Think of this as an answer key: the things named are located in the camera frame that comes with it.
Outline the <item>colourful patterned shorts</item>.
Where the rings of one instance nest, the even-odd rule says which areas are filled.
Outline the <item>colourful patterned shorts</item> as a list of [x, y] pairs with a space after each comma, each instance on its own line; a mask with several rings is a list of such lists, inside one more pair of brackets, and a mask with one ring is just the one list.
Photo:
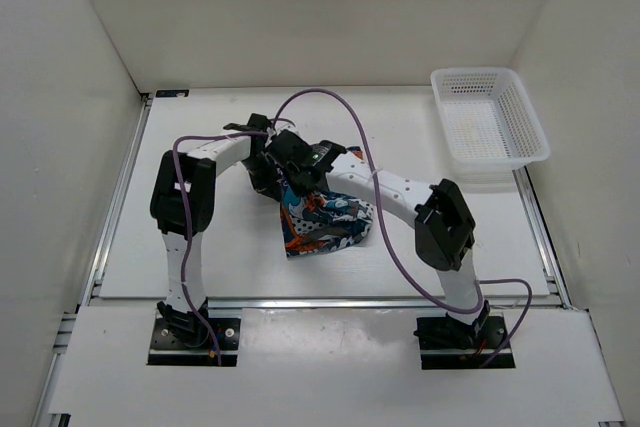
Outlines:
[[357, 197], [327, 190], [297, 195], [281, 167], [279, 214], [287, 258], [327, 254], [364, 240], [374, 206]]

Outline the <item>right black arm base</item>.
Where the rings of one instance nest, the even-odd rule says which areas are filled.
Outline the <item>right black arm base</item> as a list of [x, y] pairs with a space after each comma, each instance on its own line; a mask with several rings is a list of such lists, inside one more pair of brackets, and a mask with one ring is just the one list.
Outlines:
[[514, 369], [508, 330], [502, 316], [490, 314], [488, 303], [470, 325], [449, 314], [418, 317], [413, 335], [418, 339], [421, 369]]

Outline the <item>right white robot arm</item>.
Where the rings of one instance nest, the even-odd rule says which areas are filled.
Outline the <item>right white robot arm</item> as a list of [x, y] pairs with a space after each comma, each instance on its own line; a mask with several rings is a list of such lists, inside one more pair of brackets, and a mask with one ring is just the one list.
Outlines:
[[281, 176], [290, 254], [340, 250], [391, 214], [412, 228], [416, 255], [437, 273], [452, 340], [470, 347], [484, 336], [490, 308], [473, 265], [476, 222], [455, 182], [427, 185], [380, 170], [366, 140], [353, 148], [309, 144], [283, 130], [266, 154]]

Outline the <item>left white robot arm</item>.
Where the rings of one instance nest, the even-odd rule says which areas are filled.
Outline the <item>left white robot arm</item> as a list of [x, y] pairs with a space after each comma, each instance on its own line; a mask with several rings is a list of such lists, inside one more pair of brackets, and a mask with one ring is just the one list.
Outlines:
[[266, 144], [285, 130], [297, 128], [288, 119], [253, 114], [247, 124], [230, 123], [217, 135], [182, 136], [162, 156], [150, 202], [168, 262], [168, 293], [158, 309], [188, 347], [202, 345], [210, 333], [201, 249], [214, 214], [217, 178], [240, 163], [256, 193], [280, 200], [279, 174]]

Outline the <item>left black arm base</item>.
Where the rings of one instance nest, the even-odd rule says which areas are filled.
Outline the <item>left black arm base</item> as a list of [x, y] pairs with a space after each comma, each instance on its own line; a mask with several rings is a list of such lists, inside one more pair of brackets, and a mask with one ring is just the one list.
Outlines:
[[241, 337], [239, 317], [211, 317], [203, 309], [207, 329], [192, 314], [175, 316], [170, 322], [156, 312], [149, 342], [149, 366], [236, 367]]

